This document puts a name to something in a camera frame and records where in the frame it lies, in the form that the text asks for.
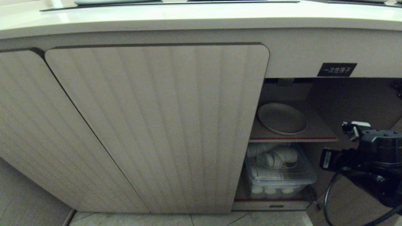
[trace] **wall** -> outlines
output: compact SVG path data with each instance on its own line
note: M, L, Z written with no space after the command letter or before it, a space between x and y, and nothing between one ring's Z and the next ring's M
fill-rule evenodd
M0 158L0 225L61 226L71 207Z

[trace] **black machine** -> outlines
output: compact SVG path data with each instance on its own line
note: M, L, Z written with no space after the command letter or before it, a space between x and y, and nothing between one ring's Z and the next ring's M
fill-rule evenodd
M365 122L344 122L342 129L351 141L359 141L357 149L336 151L323 149L320 167L335 172L324 199L324 214L329 225L327 203L339 174L357 187L393 208L382 217L365 224L377 225L395 213L402 215L402 133L371 129Z

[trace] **black label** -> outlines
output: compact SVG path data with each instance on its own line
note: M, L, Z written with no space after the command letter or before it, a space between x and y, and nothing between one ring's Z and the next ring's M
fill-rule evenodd
M350 77L357 64L323 63L318 77Z

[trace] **shelf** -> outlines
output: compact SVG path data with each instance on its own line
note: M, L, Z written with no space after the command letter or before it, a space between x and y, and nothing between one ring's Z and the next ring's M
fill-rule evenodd
M310 205L310 202L307 201L306 194L304 192L301 192L293 199L252 199L248 195L249 191L247 189L246 177L247 175L243 169L232 210L306 210L306 208Z
M254 118L249 142L336 142L338 138L306 101L275 101L290 105L303 112L308 121L306 130L297 135L285 136L268 130Z

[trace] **open cabinet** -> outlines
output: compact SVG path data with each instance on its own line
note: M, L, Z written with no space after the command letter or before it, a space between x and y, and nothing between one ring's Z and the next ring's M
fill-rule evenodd
M364 121L373 128L391 129L402 117L401 99L391 84L395 78L297 78L265 79L258 107L284 103L305 114L308 127L300 134L285 136L269 131L258 116L250 135L253 142L297 142L317 174L312 189L292 199L253 199L243 168L233 210L304 210L327 189L333 175L319 168L323 148L356 148L343 134L344 121Z

